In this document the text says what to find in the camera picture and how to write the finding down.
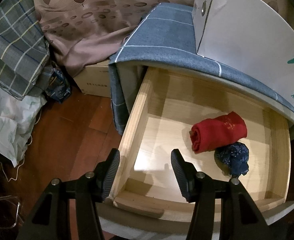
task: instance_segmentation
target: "metal grommet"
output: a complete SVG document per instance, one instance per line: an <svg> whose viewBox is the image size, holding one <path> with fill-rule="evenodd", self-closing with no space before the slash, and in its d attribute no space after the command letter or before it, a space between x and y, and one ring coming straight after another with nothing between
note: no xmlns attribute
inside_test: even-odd
<svg viewBox="0 0 294 240"><path fill-rule="evenodd" d="M233 179L231 179L231 183L234 185L238 185L240 183L240 181L237 178L233 178Z"/></svg>
<svg viewBox="0 0 294 240"><path fill-rule="evenodd" d="M60 180L59 179L53 179L51 181L51 184L54 185L54 186L58 185L59 183L60 183Z"/></svg>
<svg viewBox="0 0 294 240"><path fill-rule="evenodd" d="M206 174L204 174L204 173L201 172L201 171L198 171L198 172L196 173L196 177L197 177L198 179L203 179L205 176L206 176Z"/></svg>
<svg viewBox="0 0 294 240"><path fill-rule="evenodd" d="M86 176L86 178L90 179L93 176L95 176L95 173L93 173L92 171L88 171L85 176Z"/></svg>
<svg viewBox="0 0 294 240"><path fill-rule="evenodd" d="M203 6L201 7L201 16L204 16L205 13L206 13L206 5L207 5L207 2L206 0L203 2Z"/></svg>

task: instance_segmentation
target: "rolled red towel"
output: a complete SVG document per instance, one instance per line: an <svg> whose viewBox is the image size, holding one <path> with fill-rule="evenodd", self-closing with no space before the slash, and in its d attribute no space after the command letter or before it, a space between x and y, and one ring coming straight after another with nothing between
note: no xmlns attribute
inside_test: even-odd
<svg viewBox="0 0 294 240"><path fill-rule="evenodd" d="M212 151L245 137L246 124L235 112L202 120L194 124L190 132L192 150L195 153Z"/></svg>

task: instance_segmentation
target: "plaid fabric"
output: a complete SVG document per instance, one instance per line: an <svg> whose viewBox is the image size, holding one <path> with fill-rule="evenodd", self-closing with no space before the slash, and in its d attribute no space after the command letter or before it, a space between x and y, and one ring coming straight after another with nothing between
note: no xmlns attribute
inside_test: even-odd
<svg viewBox="0 0 294 240"><path fill-rule="evenodd" d="M36 19L34 0L0 3L0 86L12 96L39 96L49 84L53 68Z"/></svg>

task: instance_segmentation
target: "wooden floor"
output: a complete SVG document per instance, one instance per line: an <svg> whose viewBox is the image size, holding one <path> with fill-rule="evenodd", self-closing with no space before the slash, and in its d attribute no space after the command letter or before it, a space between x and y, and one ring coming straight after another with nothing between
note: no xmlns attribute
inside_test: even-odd
<svg viewBox="0 0 294 240"><path fill-rule="evenodd" d="M24 218L51 179L72 180L92 171L121 140L114 128L110 98L84 95L76 88L63 104L43 107L32 138L18 180L8 183L1 173L6 193L21 199ZM10 165L4 168L7 175L15 177L16 169ZM70 219L75 240L74 202L70 203Z"/></svg>

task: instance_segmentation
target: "cardboard box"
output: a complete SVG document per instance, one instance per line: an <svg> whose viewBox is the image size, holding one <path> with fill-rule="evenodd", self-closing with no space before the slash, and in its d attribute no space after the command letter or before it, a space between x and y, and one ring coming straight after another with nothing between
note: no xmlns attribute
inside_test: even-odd
<svg viewBox="0 0 294 240"><path fill-rule="evenodd" d="M88 65L74 78L82 93L111 97L108 71L109 60Z"/></svg>
<svg viewBox="0 0 294 240"><path fill-rule="evenodd" d="M262 0L195 0L197 54L252 76L294 106L294 30Z"/></svg>

